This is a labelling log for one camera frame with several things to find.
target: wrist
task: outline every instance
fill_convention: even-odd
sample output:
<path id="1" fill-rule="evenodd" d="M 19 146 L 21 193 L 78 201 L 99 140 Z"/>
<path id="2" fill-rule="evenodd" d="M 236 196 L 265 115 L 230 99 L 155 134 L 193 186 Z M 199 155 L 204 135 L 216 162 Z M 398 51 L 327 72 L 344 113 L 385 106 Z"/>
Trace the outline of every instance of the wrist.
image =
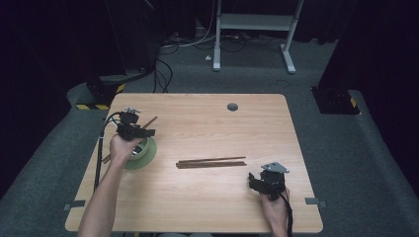
<path id="1" fill-rule="evenodd" d="M 115 156 L 111 159 L 111 165 L 117 168 L 123 168 L 126 165 L 126 159 L 124 157 Z"/>
<path id="2" fill-rule="evenodd" d="M 271 225 L 273 236 L 275 237 L 287 237 L 288 231 L 285 225 Z"/>

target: metal bracket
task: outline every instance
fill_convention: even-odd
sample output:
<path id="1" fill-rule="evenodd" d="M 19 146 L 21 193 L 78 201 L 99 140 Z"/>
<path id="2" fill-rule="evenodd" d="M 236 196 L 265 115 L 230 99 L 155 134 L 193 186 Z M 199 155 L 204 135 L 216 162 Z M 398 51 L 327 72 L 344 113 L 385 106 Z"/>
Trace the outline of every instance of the metal bracket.
<path id="1" fill-rule="evenodd" d="M 316 204 L 318 208 L 326 208 L 327 203 L 325 200 L 319 200 L 316 197 L 306 197 L 305 204 Z"/>
<path id="2" fill-rule="evenodd" d="M 277 172 L 277 173 L 289 173 L 290 170 L 285 168 L 284 166 L 282 166 L 280 163 L 278 162 L 273 162 L 270 164 L 266 164 L 261 166 L 262 169 L 267 170 L 267 171 L 271 171 L 271 172 Z"/>
<path id="3" fill-rule="evenodd" d="M 126 107 L 126 111 L 128 113 L 133 113 L 133 114 L 135 114 L 135 113 L 141 113 L 141 110 L 136 110 L 136 109 L 133 109 L 133 108 L 130 108 L 130 107 Z"/>
<path id="4" fill-rule="evenodd" d="M 72 207 L 81 207 L 84 206 L 84 204 L 86 203 L 86 200 L 75 200 L 73 203 L 71 204 L 65 204 L 63 210 L 70 210 Z"/>

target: forearm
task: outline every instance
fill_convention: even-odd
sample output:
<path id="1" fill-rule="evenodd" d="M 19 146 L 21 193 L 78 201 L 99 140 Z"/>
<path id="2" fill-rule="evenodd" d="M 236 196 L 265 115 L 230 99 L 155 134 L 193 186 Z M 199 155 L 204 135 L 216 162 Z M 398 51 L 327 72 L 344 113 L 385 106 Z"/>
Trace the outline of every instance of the forearm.
<path id="1" fill-rule="evenodd" d="M 78 236 L 110 236 L 114 226 L 118 189 L 124 164 L 111 162 L 86 207 Z"/>
<path id="2" fill-rule="evenodd" d="M 288 237 L 287 227 L 285 226 L 272 226 L 272 235 L 274 237 Z"/>

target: yellow and black warning tape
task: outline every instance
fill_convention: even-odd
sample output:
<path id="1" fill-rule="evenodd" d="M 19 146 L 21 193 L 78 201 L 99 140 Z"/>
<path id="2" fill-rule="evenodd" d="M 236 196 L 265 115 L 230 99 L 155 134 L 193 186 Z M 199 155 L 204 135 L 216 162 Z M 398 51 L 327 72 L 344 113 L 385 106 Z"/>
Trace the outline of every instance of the yellow and black warning tape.
<path id="1" fill-rule="evenodd" d="M 121 93 L 124 90 L 125 86 L 126 86 L 126 83 L 123 83 L 120 87 L 118 87 L 117 94 Z"/>
<path id="2" fill-rule="evenodd" d="M 107 105 L 76 105 L 79 110 L 108 110 L 109 106 Z"/>
<path id="3" fill-rule="evenodd" d="M 352 104 L 353 108 L 355 108 L 357 106 L 357 102 L 355 101 L 354 98 L 351 98 L 351 104 Z"/>

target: green bowl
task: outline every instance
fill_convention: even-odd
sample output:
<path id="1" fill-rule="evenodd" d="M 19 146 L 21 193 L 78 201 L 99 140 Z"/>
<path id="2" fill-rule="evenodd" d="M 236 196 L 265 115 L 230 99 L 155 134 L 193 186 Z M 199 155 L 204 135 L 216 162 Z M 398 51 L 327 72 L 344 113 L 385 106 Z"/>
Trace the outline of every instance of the green bowl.
<path id="1" fill-rule="evenodd" d="M 141 159 L 148 150 L 148 137 L 144 138 L 138 145 L 135 146 L 135 149 L 132 152 L 131 157 L 129 158 L 130 161 L 139 160 Z"/>
<path id="2" fill-rule="evenodd" d="M 142 146 L 142 150 L 138 154 L 133 155 L 131 159 L 126 161 L 127 170 L 136 170 L 148 165 L 156 155 L 157 145 L 152 137 L 148 137 L 142 140 L 138 146 L 140 148 Z"/>

